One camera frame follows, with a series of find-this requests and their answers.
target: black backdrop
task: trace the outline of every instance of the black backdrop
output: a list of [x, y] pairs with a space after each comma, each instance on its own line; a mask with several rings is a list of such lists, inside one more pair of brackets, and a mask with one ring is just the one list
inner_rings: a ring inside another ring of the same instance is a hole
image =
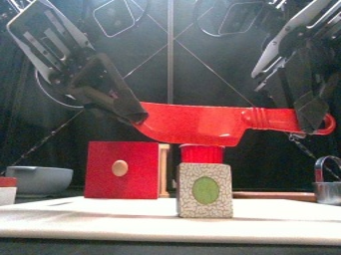
[[[137, 7], [136, 4], [144, 6], [146, 0], [129, 2]], [[53, 3], [79, 24], [82, 0], [55, 0]], [[192, 24], [194, 0], [173, 3], [173, 56], [169, 52], [168, 0], [153, 0], [149, 16], [140, 27], [114, 38], [107, 38], [97, 26], [89, 25], [89, 34], [98, 39], [98, 51], [113, 58], [138, 98], [157, 103], [169, 101], [172, 63], [172, 100], [176, 104], [272, 108], [269, 99], [255, 92], [257, 83], [251, 78], [261, 55], [263, 31], [252, 27], [248, 33], [212, 38]], [[2, 32], [0, 56], [0, 163], [6, 168], [77, 112], [66, 110], [43, 95], [34, 79], [34, 67], [7, 32]], [[331, 100], [337, 119], [339, 98], [337, 88]], [[117, 120], [83, 113], [21, 164], [73, 168], [73, 184], [83, 186], [90, 140], [150, 139]], [[303, 143], [317, 157], [337, 155], [339, 129], [329, 136], [311, 136]], [[312, 189], [315, 159], [289, 141], [287, 133], [249, 130], [240, 145], [225, 149], [224, 161], [232, 165], [236, 190]], [[178, 163], [178, 144], [174, 144], [172, 177]]]

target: red tool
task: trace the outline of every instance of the red tool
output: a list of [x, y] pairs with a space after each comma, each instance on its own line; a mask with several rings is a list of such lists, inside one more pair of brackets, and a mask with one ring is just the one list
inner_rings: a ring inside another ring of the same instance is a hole
[[[142, 105], [150, 116], [136, 128], [150, 138], [169, 143], [237, 146], [249, 128], [303, 133], [292, 109]], [[331, 115], [324, 124], [325, 128], [316, 134], [329, 134], [335, 130], [336, 121]]]

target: gray bowl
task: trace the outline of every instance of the gray bowl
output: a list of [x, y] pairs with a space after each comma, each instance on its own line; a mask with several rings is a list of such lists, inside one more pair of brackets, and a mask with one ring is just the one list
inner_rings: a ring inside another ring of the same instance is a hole
[[319, 203], [341, 205], [341, 182], [315, 182], [315, 194]]
[[49, 196], [70, 186], [74, 170], [42, 166], [8, 166], [7, 177], [18, 178], [18, 195]]

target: table surface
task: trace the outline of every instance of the table surface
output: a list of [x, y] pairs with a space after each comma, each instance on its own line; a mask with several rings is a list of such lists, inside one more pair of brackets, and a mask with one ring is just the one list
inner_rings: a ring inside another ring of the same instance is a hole
[[341, 207], [233, 199], [233, 218], [180, 218], [176, 199], [83, 196], [0, 206], [0, 237], [341, 246]]

